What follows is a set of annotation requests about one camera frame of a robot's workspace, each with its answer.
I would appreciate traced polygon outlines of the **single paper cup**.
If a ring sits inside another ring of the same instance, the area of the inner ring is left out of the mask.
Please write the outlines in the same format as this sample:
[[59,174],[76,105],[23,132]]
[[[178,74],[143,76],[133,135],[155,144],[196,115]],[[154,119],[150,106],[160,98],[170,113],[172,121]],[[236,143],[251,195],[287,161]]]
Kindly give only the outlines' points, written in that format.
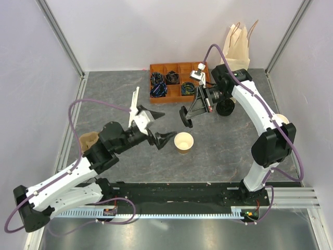
[[187,132],[180,132],[174,137],[174,145],[180,154],[187,154],[194,144],[194,138]]

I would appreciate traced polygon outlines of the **stack of paper cups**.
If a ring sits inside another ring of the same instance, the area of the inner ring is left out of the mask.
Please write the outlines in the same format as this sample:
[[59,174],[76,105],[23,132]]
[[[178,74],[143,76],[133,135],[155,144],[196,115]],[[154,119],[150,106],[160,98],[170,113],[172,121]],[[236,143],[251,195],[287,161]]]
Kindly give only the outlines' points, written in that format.
[[282,123],[285,123],[285,124],[289,124],[289,120],[287,117],[285,117],[284,115],[282,114],[275,114],[275,117],[278,117]]

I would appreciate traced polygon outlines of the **black cup lid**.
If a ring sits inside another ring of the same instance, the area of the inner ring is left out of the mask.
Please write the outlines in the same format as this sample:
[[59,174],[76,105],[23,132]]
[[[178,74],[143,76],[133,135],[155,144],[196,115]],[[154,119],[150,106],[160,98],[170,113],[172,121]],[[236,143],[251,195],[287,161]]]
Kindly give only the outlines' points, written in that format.
[[180,115],[180,118],[184,124],[185,127],[187,128],[192,128],[193,127],[193,123],[192,123],[192,120],[191,119],[187,119],[186,118],[186,115],[187,115],[188,111],[186,109],[185,106],[182,106],[179,110],[179,115]]

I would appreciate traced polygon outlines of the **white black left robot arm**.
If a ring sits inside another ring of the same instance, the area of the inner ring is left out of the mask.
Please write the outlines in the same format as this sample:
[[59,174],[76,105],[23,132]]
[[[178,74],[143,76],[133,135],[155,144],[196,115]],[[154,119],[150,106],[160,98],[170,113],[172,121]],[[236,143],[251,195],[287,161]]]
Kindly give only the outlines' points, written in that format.
[[165,134],[152,133],[150,125],[164,113],[146,109],[142,105],[134,109],[134,125],[128,129],[115,121],[104,125],[98,134],[97,142],[64,170],[41,183],[25,187],[20,185],[13,190],[22,228],[34,232],[58,214],[82,205],[108,205],[121,200],[114,195],[114,189],[105,178],[78,188],[77,185],[92,179],[119,162],[118,156],[130,148],[147,141],[162,149],[176,135],[175,131]]

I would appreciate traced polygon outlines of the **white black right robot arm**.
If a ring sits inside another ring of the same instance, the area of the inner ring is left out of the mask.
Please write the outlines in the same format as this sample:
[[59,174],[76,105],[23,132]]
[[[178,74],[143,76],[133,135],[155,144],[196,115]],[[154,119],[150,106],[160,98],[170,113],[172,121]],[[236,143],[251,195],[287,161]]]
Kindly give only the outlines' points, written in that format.
[[211,113],[219,103],[232,97],[243,107],[259,136],[251,148],[253,164],[238,190],[239,201],[250,205],[263,192],[268,172],[291,154],[290,143],[294,141],[296,128],[273,113],[247,70],[229,73],[225,65],[218,65],[212,70],[215,83],[207,87],[204,68],[199,64],[198,70],[190,73],[190,78],[198,81],[199,85],[195,87],[191,106],[180,108],[180,117],[186,127],[192,128],[192,118]]

